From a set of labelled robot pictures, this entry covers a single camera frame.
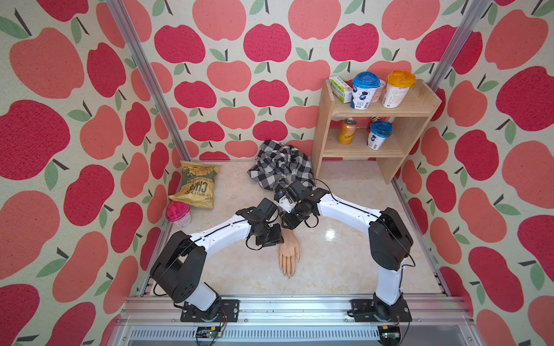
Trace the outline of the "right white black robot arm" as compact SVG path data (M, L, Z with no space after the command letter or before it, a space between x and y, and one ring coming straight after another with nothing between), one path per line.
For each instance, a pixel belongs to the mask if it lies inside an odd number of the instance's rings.
M368 237L372 259L379 266L377 289L369 303L351 305L350 317L392 324L412 321L401 283L404 262L411 257L413 238L395 209L365 208L338 198L329 190L307 187L300 182L278 188L274 200L279 204L282 225L287 229L295 229L310 216L323 216Z

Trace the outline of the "wooden two-tier shelf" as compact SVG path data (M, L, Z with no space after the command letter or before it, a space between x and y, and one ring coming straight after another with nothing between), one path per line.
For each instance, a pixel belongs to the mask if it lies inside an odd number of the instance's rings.
M441 99L422 80L418 80L396 108L385 108L375 102L365 110L355 110L341 102L332 92L330 82L324 83L315 129L311 163L315 177L323 159L375 158L385 183L391 183L414 144L423 134ZM359 128L349 145L338 141L340 130L331 129L332 121L347 118L382 118L369 132Z

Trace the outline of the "orange soda can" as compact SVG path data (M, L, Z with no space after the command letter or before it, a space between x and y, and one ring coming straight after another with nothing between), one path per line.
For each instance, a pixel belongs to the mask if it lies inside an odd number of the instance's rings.
M357 122L354 118L346 118L342 121L338 142L341 145L349 145L356 133Z

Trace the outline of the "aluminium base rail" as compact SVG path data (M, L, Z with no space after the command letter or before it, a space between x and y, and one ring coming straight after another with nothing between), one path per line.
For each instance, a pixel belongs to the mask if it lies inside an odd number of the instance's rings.
M368 295L226 296L227 315L184 320L168 298L130 298L108 345L484 345L461 298L405 294L390 321L369 315Z

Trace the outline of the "green white small box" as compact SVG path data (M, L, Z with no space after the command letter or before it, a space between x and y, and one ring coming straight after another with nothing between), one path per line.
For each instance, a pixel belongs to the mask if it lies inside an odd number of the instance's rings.
M340 76L331 76L329 78L330 86L333 94L344 104L349 104L352 101L353 89Z

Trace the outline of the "mannequin hand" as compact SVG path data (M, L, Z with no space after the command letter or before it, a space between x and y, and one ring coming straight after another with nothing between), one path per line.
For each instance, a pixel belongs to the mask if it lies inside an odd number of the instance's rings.
M291 278L294 276L300 260L300 244L290 229L284 229L282 237L284 242L279 246L278 263L283 275Z

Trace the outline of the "right aluminium corner post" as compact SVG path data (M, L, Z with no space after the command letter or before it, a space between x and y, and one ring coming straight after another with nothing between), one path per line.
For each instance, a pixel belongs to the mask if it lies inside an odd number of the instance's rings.
M450 75L455 72L453 67L454 62L460 55L478 22L488 13L492 3L493 1L485 0L466 1L462 20L455 30L441 60L437 63L434 72L431 73L430 80L427 82L427 85L434 92L437 91L443 80L449 79Z

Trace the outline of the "blue lid yogurt cup lower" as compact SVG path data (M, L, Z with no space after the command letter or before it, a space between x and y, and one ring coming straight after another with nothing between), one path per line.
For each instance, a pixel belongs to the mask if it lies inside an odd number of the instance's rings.
M373 123L369 127L367 145L370 149L378 151L385 141L392 135L391 123Z

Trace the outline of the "orange lid white cup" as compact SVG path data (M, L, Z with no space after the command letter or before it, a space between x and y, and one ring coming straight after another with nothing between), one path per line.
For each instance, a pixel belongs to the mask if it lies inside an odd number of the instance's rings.
M382 98L382 106L397 108L415 83L416 76L410 72L394 70L389 73L386 80L385 94Z

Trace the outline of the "black white plaid shirt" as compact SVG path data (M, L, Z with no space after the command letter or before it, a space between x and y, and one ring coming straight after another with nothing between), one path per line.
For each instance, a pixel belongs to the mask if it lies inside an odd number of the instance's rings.
M274 140L261 144L248 175L263 189L273 191L276 202L291 183L298 181L305 187L315 186L308 156L294 146Z

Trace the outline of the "yellow green chips bag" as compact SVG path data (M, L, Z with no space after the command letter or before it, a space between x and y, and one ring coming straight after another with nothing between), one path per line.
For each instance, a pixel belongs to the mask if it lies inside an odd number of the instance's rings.
M182 180L177 193L169 196L170 200L186 203L197 208L212 209L216 176L220 173L219 165L206 166L191 161L181 161Z

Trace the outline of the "aluminium corner post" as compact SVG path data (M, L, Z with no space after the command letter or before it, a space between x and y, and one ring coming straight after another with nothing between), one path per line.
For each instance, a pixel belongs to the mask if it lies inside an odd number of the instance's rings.
M492 3L493 1L485 0L466 1L462 20L455 30L441 60L437 63L434 72L431 73L430 80L427 82L427 85L434 92L437 91L443 80L449 79L450 75L455 72L453 67L454 62L460 55L478 22L488 13Z
M170 106L164 98L162 88L157 80L156 74L154 73L154 69L151 67L151 63L144 53L138 33L134 28L133 22L126 10L124 2L119 0L108 0L107 3L115 23L117 24L118 29L120 30L128 49L131 52L132 58L141 73L145 86L147 87L151 98L169 131L170 137L173 140L181 159L190 161L191 157L183 138L180 135L177 122L173 116Z

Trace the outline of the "left aluminium corner post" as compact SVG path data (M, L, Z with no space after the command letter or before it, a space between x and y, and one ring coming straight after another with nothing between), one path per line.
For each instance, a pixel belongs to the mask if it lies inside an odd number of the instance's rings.
M138 33L134 28L133 22L126 10L124 2L119 0L108 0L107 3L115 23L117 24L118 29L120 30L128 49L131 52L132 58L141 73L145 86L147 87L151 98L169 131L170 137L173 140L181 159L190 161L191 157L183 138L180 135L177 122L173 116L170 106L164 98L162 88L157 80L156 74L154 73L154 69L151 67L151 63L144 53Z

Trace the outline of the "pink white small cup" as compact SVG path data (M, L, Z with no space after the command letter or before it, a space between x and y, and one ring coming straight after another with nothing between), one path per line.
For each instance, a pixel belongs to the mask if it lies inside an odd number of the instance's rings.
M385 91L385 87L386 87L386 82L384 80L380 80L379 81L379 87L375 90L375 93L371 99L371 103L375 103L375 102L379 102L380 101L380 98L383 94L383 92Z

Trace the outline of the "red white item behind cup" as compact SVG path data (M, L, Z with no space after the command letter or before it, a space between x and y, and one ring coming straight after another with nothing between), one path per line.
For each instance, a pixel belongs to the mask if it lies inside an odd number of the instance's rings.
M373 123L393 123L395 121L395 117L373 117L371 119L371 124Z

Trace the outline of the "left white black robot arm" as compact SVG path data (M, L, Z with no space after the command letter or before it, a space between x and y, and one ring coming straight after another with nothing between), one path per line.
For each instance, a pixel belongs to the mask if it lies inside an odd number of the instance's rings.
M194 321L214 321L222 313L222 299L201 282L206 261L229 245L247 242L251 237L255 237L255 250L283 243L277 217L277 205L264 198L258 206L240 209L229 220L206 231L175 232L152 265L150 275L174 305L191 314Z

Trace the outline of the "blue lid yogurt cup top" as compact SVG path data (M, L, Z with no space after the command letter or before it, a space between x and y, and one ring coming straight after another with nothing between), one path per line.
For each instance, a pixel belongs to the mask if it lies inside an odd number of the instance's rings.
M372 72L362 72L352 81L351 107L355 110L366 110L381 83Z

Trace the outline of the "blue lid yogurt cup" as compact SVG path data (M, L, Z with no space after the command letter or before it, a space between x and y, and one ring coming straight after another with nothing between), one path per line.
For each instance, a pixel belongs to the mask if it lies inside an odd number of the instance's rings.
M372 72L362 72L352 81L351 107L355 110L366 110L381 83Z
M392 135L391 123L373 123L369 127L367 145L370 149L378 151L385 141Z

